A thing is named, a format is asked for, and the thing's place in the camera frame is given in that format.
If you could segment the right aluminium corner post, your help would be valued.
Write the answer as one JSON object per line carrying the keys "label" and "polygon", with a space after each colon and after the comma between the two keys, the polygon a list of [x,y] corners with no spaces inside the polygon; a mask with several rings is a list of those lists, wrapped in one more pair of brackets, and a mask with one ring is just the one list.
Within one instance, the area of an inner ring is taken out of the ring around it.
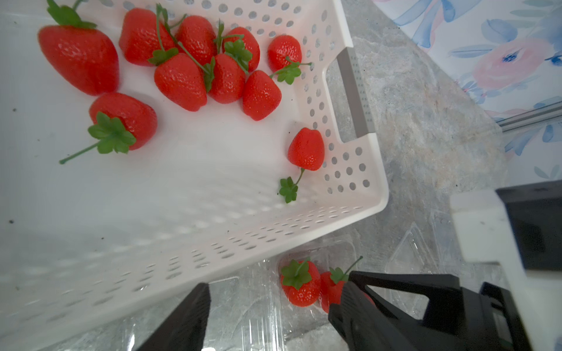
{"label": "right aluminium corner post", "polygon": [[535,124],[541,124],[561,117],[561,102],[546,105],[541,108],[522,113],[503,121],[499,121],[498,125],[503,133],[518,130],[524,127],[530,127]]}

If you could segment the strawberry with upright stem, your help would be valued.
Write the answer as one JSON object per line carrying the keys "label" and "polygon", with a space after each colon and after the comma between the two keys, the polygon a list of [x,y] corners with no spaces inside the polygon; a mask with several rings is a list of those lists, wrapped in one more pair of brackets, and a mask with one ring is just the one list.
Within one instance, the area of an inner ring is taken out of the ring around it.
{"label": "strawberry with upright stem", "polygon": [[52,26],[39,30],[40,49],[51,66],[81,92],[99,96],[119,87],[119,57],[111,39],[96,23],[77,14],[80,1],[70,7],[48,1]]}

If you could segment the strawberry centre cluster left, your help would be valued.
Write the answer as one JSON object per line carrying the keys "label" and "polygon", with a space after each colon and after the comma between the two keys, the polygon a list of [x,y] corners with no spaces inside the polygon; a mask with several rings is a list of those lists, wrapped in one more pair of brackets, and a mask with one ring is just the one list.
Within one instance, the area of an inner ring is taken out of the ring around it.
{"label": "strawberry centre cluster left", "polygon": [[156,32],[159,48],[153,51],[149,62],[155,65],[154,81],[159,91],[187,111],[196,112],[207,104],[203,71],[196,60],[180,43],[166,49],[162,34],[168,33],[168,13],[156,5]]}

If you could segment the clear plastic clamshell container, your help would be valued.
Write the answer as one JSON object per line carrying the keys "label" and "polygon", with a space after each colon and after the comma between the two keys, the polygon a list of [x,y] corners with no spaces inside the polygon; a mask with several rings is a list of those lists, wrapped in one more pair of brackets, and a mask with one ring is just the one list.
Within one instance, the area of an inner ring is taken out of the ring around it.
{"label": "clear plastic clamshell container", "polygon": [[306,244],[210,285],[204,350],[346,350],[329,307],[362,259],[349,241]]}

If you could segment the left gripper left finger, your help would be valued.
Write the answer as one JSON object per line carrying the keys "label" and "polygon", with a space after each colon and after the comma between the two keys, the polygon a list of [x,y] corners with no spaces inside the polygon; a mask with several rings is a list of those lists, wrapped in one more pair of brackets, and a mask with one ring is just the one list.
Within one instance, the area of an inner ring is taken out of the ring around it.
{"label": "left gripper left finger", "polygon": [[210,307],[209,285],[199,283],[138,350],[202,350]]}

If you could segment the strawberry centre cluster right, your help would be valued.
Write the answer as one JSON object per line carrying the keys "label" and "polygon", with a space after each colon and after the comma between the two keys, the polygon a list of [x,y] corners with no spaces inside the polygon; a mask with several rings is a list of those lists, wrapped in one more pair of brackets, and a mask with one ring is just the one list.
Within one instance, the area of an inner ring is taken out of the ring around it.
{"label": "strawberry centre cluster right", "polygon": [[247,72],[222,49],[224,23],[219,20],[215,39],[217,55],[206,65],[205,84],[210,97],[221,104],[230,104],[241,98]]}

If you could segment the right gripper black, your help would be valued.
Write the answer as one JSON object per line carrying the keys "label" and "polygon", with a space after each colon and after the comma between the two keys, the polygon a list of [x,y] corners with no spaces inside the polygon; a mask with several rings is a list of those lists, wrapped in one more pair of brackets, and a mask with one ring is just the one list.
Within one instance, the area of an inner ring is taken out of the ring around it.
{"label": "right gripper black", "polygon": [[490,283],[474,292],[451,274],[388,274],[353,271],[349,281],[367,286],[423,295],[429,299],[421,320],[371,292],[386,317],[415,323],[434,333],[442,350],[532,350],[511,293]]}

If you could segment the strawberry row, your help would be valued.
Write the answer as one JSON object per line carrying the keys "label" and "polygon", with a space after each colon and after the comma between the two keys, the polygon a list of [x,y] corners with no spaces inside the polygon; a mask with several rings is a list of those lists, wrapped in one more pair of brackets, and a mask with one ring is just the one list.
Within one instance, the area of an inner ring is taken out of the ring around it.
{"label": "strawberry row", "polygon": [[178,54],[179,50],[168,26],[168,15],[164,11],[160,20],[150,10],[134,8],[124,17],[119,46],[128,62],[138,66],[154,66],[149,60],[155,51],[170,51]]}
{"label": "strawberry row", "polygon": [[201,16],[189,16],[183,20],[176,39],[201,64],[210,64],[217,55],[216,34],[212,24]]}
{"label": "strawberry row", "polygon": [[247,73],[257,69],[261,57],[259,44],[246,28],[236,27],[228,32],[222,38],[222,49]]}

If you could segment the white perforated plastic basket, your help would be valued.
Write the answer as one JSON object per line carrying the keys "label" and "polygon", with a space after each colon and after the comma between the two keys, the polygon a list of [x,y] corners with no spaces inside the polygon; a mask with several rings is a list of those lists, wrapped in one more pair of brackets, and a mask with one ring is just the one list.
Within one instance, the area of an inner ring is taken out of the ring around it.
{"label": "white perforated plastic basket", "polygon": [[[128,154],[90,150],[93,97],[64,80],[37,34],[45,1],[1,3],[1,349],[39,350],[382,211],[389,186],[352,60],[340,1],[164,1],[249,29],[266,50],[295,37],[305,66],[262,121],[239,102],[197,112],[154,71],[120,62],[120,91],[155,109],[158,129]],[[318,130],[325,158],[297,200],[288,148]]]}

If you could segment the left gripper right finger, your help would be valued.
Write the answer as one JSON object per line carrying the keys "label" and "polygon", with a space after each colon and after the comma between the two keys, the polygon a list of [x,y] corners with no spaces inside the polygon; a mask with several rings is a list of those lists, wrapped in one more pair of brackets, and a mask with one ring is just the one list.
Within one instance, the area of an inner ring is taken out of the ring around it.
{"label": "left gripper right finger", "polygon": [[421,293],[420,280],[350,280],[339,304],[329,307],[329,322],[350,350],[419,350],[422,323],[395,308],[369,286]]}

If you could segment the strawberry lone near wall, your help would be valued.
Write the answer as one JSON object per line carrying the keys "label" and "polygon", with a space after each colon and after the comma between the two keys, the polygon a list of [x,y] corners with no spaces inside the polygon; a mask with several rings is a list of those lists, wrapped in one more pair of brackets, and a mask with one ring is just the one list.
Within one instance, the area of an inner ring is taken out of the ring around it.
{"label": "strawberry lone near wall", "polygon": [[287,158],[292,165],[300,169],[299,177],[294,181],[290,176],[281,178],[278,194],[286,203],[297,200],[299,183],[305,171],[318,171],[325,158],[325,145],[318,130],[302,128],[292,140]]}

